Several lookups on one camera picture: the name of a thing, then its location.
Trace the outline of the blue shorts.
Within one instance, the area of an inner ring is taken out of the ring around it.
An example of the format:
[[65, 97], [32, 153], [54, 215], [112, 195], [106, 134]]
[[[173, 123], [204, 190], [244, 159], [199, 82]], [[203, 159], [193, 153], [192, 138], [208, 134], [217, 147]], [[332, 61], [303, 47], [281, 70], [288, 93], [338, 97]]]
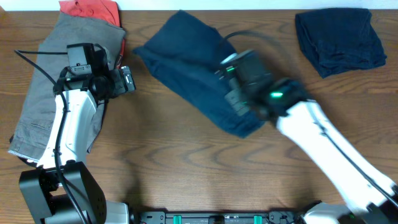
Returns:
[[217, 73], [222, 60], [235, 54], [220, 33], [179, 10], [144, 45], [133, 52], [150, 74], [192, 104], [218, 128], [246, 138], [263, 126], [253, 111], [238, 113], [225, 97], [229, 81]]

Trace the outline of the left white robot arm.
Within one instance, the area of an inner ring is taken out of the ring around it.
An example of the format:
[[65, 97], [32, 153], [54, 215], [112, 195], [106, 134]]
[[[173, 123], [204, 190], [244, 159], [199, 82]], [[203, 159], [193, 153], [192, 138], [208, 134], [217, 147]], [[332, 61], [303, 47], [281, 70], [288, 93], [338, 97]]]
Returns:
[[129, 67], [110, 69], [99, 44], [67, 46], [69, 64], [53, 80], [50, 138], [37, 167], [19, 188], [35, 223], [129, 223], [129, 207], [110, 202], [86, 167], [91, 120], [98, 106], [136, 89]]

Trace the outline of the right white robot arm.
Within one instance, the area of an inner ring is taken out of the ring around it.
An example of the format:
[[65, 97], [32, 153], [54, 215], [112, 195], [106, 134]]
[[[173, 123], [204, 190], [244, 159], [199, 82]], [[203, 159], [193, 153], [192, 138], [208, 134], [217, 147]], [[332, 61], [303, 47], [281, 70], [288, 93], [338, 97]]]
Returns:
[[223, 56], [219, 71], [229, 78], [238, 105], [273, 121], [344, 200], [342, 205], [314, 203], [299, 215], [298, 223], [397, 223], [397, 184], [354, 148], [300, 82], [275, 80], [253, 50]]

